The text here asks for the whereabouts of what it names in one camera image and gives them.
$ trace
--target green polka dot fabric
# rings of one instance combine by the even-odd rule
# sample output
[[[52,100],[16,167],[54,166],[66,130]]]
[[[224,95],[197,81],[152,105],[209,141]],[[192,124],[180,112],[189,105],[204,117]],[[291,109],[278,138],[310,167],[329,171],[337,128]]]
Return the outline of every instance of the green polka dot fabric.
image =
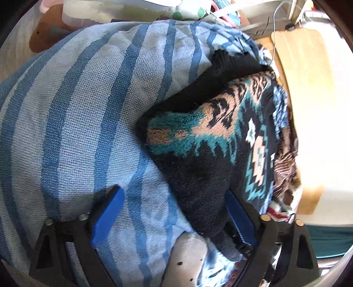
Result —
[[[179,6],[169,8],[161,18],[179,21],[200,20],[208,15],[210,8],[211,0],[183,0]]]

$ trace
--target white plastic container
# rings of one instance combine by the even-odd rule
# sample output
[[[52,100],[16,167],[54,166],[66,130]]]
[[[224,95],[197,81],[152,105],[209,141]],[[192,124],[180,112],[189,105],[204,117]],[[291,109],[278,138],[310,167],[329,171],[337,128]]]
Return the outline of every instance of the white plastic container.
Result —
[[[118,21],[153,22],[181,0],[64,0],[62,20],[75,27]]]

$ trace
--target teal surface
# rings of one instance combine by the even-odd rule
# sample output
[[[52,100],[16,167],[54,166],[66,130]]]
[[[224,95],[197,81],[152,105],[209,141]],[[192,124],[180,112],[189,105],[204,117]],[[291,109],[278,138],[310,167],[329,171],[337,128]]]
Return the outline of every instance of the teal surface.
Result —
[[[306,225],[316,258],[344,255],[353,245],[353,227]]]

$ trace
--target wooden board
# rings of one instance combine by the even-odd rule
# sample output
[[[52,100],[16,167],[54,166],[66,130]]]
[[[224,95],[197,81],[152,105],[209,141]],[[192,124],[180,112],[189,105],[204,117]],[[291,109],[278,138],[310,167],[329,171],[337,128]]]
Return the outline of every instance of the wooden board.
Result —
[[[276,31],[276,53],[291,95],[299,139],[296,163],[303,195],[298,211],[312,214],[334,166],[338,124],[335,85],[326,46],[316,30]]]

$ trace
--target black fleece fabric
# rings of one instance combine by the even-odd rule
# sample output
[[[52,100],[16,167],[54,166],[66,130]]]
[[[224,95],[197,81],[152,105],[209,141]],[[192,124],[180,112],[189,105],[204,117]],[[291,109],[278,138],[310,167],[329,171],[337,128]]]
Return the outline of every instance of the black fleece fabric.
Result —
[[[273,71],[250,54],[216,51],[191,85],[152,107],[137,134],[192,227],[230,260],[239,252],[223,231],[229,188],[259,210],[273,180],[276,135]]]

